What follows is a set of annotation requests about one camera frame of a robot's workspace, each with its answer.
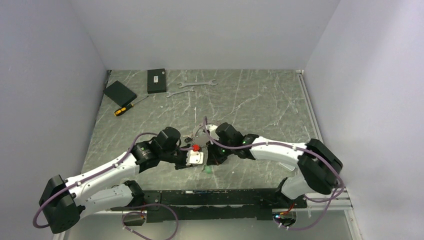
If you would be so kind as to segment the green key tag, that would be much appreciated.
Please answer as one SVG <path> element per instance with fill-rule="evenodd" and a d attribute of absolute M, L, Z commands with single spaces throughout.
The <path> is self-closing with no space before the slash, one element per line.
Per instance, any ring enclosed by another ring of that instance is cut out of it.
<path fill-rule="evenodd" d="M 202 170 L 204 173 L 206 174 L 211 174 L 212 173 L 212 168 L 210 166 L 205 166 Z"/>

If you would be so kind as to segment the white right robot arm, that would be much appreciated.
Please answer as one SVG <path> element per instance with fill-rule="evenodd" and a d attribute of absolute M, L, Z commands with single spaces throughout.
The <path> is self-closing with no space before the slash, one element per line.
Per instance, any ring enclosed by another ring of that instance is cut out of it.
<path fill-rule="evenodd" d="M 284 178 L 275 194 L 276 203 L 289 207 L 297 197 L 310 193 L 329 195 L 341 183 L 343 163 L 318 139 L 289 143 L 267 139 L 257 134 L 243 135 L 231 124 L 205 123 L 203 131 L 220 154 L 234 154 L 240 159 L 275 161 L 295 171 Z"/>

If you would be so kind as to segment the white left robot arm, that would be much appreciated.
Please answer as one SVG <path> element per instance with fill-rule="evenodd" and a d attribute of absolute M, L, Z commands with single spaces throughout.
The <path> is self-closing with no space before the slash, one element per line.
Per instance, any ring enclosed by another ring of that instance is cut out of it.
<path fill-rule="evenodd" d="M 175 164 L 176 169 L 192 166 L 191 154 L 197 154 L 197 145 L 181 146 L 180 132 L 168 126 L 150 140 L 134 139 L 128 150 L 113 160 L 88 172 L 63 178 L 51 177 L 39 200 L 39 209 L 33 217 L 35 228 L 49 228 L 59 234 L 72 228 L 79 220 L 99 211 L 128 207 L 139 209 L 145 193 L 134 180 L 116 187 L 111 184 L 136 176 L 156 167 L 161 161 Z"/>

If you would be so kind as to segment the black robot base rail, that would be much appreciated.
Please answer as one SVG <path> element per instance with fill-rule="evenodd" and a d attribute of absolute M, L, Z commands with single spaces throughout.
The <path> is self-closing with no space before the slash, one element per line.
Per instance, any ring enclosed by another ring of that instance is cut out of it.
<path fill-rule="evenodd" d="M 272 214 L 307 208 L 302 196 L 277 199 L 273 188 L 146 190 L 144 207 L 148 223 L 183 220 L 256 219 L 270 221 Z"/>

